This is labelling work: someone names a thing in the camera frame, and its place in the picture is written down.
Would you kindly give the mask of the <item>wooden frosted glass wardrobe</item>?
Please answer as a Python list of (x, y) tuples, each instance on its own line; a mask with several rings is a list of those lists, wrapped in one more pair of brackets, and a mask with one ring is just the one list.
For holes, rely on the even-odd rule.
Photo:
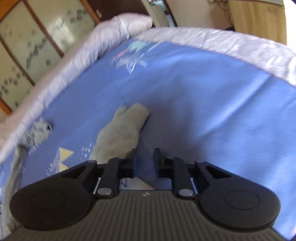
[(142, 1), (1, 1), (1, 114), (30, 90), (101, 21), (147, 14)]

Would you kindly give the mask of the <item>blue printed bed sheet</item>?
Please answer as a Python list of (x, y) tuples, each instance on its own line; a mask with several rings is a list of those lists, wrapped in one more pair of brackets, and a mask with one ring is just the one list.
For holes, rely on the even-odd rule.
[[(94, 198), (61, 172), (89, 159), (115, 112), (140, 103), (134, 178)], [(52, 125), (25, 157), (7, 240), (295, 240), (295, 87), (223, 54), (129, 40), (99, 58), (35, 120)], [(154, 149), (231, 174), (195, 198), (158, 178)]]

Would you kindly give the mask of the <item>grey sweat pants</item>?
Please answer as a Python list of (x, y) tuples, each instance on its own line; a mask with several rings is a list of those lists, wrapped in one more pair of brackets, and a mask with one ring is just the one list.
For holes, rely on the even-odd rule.
[(149, 109), (140, 103), (120, 107), (98, 133), (89, 159), (106, 164), (112, 158), (126, 158), (137, 147), (140, 130), (148, 117)]

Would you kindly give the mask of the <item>grey patterned cloth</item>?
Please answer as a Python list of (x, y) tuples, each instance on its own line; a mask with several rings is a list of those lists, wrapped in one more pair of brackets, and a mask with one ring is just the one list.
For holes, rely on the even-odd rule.
[(51, 131), (52, 127), (48, 122), (43, 120), (36, 121), (17, 143), (13, 152), (10, 174), (2, 193), (1, 227), (13, 224), (9, 204), (12, 196), (18, 189), (19, 177), (25, 157), (42, 145), (49, 137)]

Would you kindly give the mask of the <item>beige curtain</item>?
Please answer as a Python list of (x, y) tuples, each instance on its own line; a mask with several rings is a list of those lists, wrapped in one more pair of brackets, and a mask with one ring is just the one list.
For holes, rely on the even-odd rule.
[(228, 1), (236, 32), (287, 44), (285, 7), (269, 1)]

